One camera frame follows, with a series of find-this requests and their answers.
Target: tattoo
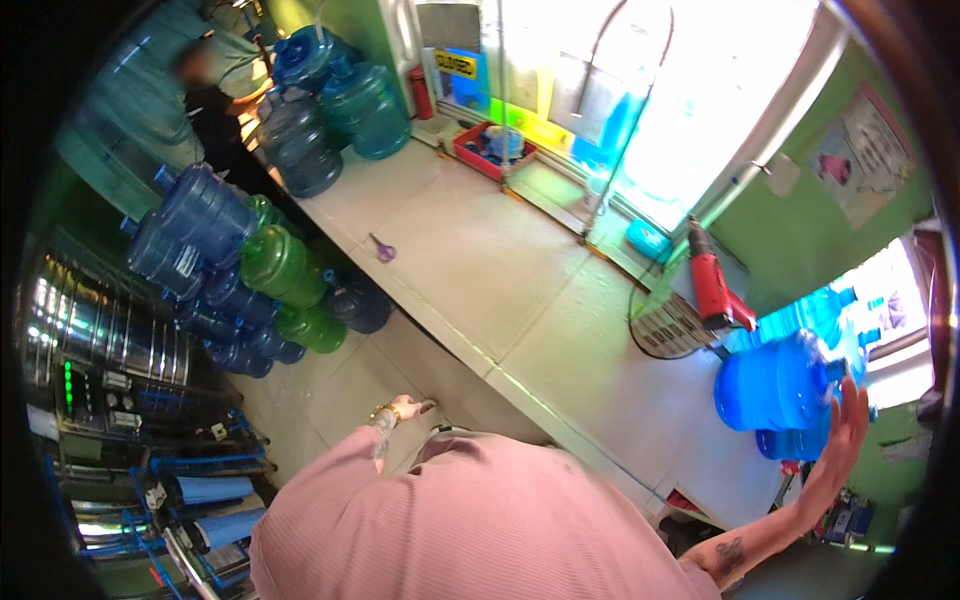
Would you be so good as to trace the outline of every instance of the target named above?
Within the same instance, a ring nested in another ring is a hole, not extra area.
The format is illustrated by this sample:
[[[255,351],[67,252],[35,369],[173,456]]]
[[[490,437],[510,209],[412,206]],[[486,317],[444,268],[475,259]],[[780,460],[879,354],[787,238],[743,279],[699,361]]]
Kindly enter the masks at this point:
[[[747,557],[743,553],[743,538],[734,538],[730,543],[717,544],[717,572],[727,577],[741,566]]]
[[[376,447],[373,449],[373,459],[382,459],[387,455],[387,448],[390,447],[390,435],[394,433],[396,415],[394,411],[378,411],[376,415],[373,415],[370,424],[376,430]]]

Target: gold watch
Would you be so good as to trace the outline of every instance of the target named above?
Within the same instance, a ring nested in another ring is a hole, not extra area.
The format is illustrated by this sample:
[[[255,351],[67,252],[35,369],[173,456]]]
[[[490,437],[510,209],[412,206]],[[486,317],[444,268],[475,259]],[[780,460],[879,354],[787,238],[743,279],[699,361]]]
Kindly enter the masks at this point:
[[[393,404],[380,404],[379,406],[374,408],[373,412],[370,413],[371,420],[374,417],[376,417],[376,414],[382,410],[393,411],[393,413],[396,415],[396,421],[394,421],[394,427],[400,424],[400,409],[396,408]]]

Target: red crate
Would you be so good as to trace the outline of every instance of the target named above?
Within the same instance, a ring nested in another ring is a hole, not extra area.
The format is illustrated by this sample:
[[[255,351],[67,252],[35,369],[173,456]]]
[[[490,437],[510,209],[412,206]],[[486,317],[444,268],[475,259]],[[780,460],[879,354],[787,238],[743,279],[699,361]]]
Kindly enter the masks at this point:
[[[483,142],[480,140],[480,132],[492,125],[494,125],[493,122],[485,121],[472,129],[466,130],[453,139],[453,147],[457,151],[457,156],[459,156],[463,162],[470,165],[480,173],[483,173],[490,179],[494,181],[501,181],[503,180],[503,174],[500,171],[500,167],[492,162],[489,162],[482,156],[471,152],[467,148],[467,142],[476,142],[477,147],[483,149],[484,146]],[[522,169],[532,160],[537,158],[537,146],[531,143],[530,140],[523,140],[523,150],[526,151],[527,156],[524,156],[512,165],[514,171],[517,169]]]

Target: red heat gun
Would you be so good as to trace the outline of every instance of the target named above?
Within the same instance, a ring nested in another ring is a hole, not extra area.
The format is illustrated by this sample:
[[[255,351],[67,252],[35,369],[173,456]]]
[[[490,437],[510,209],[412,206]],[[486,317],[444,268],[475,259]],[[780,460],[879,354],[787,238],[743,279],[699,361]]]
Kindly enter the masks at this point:
[[[727,289],[727,282],[720,270],[720,261],[713,253],[707,232],[700,227],[700,222],[693,215],[689,215],[687,219],[690,224],[690,271],[704,329],[716,331],[737,321],[747,331],[754,331],[756,313]]]

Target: black shirt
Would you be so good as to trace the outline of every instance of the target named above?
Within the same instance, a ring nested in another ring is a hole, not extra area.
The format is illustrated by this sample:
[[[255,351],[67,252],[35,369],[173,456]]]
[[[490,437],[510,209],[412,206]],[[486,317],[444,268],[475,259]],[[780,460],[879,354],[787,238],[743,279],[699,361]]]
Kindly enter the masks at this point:
[[[224,171],[241,152],[246,152],[240,139],[240,122],[227,114],[233,99],[216,85],[192,89],[183,103],[193,131],[204,145],[206,161],[214,171]]]

